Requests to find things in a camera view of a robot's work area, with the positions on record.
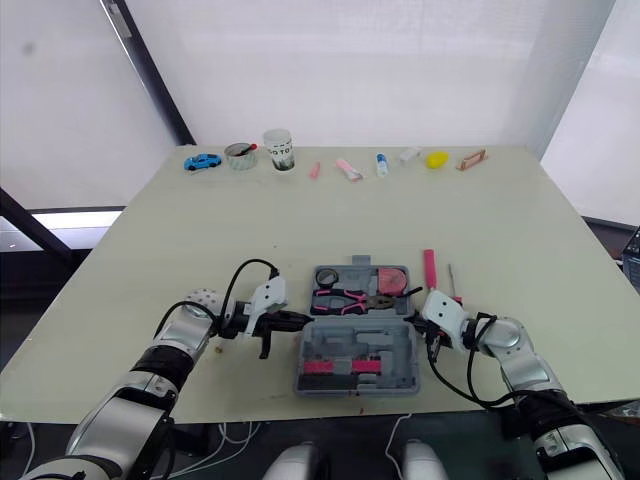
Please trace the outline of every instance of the yellow ball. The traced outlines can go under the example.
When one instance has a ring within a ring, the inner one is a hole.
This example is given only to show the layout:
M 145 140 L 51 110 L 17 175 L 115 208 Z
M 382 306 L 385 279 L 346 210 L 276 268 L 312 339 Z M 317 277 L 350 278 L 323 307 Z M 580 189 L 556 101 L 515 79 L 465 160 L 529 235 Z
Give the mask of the yellow ball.
M 449 160 L 447 152 L 431 152 L 427 155 L 427 168 L 440 168 Z

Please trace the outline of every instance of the pink pliers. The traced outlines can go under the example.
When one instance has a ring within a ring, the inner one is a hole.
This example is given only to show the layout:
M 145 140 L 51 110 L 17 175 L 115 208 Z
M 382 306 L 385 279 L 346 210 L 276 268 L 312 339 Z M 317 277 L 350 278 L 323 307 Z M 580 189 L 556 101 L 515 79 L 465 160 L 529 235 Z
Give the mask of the pink pliers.
M 344 307 L 331 308 L 322 305 L 312 305 L 312 315 L 363 315 L 369 309 L 383 310 L 391 308 L 395 304 L 395 298 L 388 295 L 369 296 L 362 290 L 341 290 L 336 288 L 327 288 L 323 290 L 315 290 L 314 297 L 343 297 L 355 300 Z

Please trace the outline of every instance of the screwdriver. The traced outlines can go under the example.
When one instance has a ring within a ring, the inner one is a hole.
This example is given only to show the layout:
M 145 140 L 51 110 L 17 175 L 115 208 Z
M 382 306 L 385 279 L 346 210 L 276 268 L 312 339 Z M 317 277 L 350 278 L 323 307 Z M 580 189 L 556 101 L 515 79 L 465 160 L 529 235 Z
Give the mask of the screwdriver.
M 436 269 L 436 252 L 432 248 L 422 251 L 422 261 L 424 263 L 424 283 L 427 286 L 427 290 L 431 292 L 438 286 L 438 275 Z M 449 276 L 451 278 L 451 290 L 452 298 L 462 304 L 462 298 L 456 296 L 456 288 L 453 280 L 453 267 L 448 265 Z

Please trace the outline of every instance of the white table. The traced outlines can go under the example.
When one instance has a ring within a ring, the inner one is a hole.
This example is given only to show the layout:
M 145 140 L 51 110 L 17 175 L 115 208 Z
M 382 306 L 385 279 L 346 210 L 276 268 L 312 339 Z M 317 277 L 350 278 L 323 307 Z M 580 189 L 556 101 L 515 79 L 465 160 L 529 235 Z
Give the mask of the white table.
M 439 287 L 446 265 L 472 312 L 522 321 L 572 399 L 640 396 L 640 296 L 581 218 L 523 148 L 488 148 L 466 172 L 450 161 L 428 171 L 402 167 L 397 148 L 298 148 L 296 168 L 276 174 L 261 153 L 256 168 L 226 164 L 196 174 L 183 160 L 221 148 L 181 147 L 131 202 L 51 304 L 0 377 L 0 417 L 76 423 L 144 351 L 165 309 L 190 290 L 223 290 L 243 260 L 271 260 L 288 281 L 290 309 L 306 311 L 317 264 L 373 263 L 410 269 L 423 285 L 422 256 L 435 248 Z M 375 176 L 375 152 L 391 173 Z M 473 148 L 447 148 L 452 157 Z M 366 179 L 352 184 L 334 165 L 348 159 Z M 317 180 L 308 174 L 322 162 Z M 267 272 L 251 266 L 234 296 L 248 299 Z M 415 295 L 421 306 L 424 293 Z M 468 410 L 421 366 L 422 389 L 406 398 L 309 399 L 293 393 L 298 334 L 210 345 L 174 410 L 177 422 L 222 422 Z M 421 358 L 424 348 L 421 347 Z M 464 385 L 466 358 L 443 349 L 438 365 Z M 483 398 L 505 392 L 498 364 L 478 358 Z

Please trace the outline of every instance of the plastic cup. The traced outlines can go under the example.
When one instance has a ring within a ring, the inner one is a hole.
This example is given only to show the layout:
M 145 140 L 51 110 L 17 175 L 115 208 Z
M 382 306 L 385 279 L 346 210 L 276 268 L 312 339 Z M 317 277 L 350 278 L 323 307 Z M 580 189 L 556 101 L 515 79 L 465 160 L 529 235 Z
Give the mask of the plastic cup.
M 224 155 L 231 168 L 234 170 L 249 170 L 256 166 L 255 150 L 249 150 L 244 155 L 241 155 L 249 146 L 248 143 L 234 143 L 224 149 Z
M 276 170 L 291 170 L 295 165 L 291 132 L 284 128 L 274 128 L 264 132 L 262 137 Z

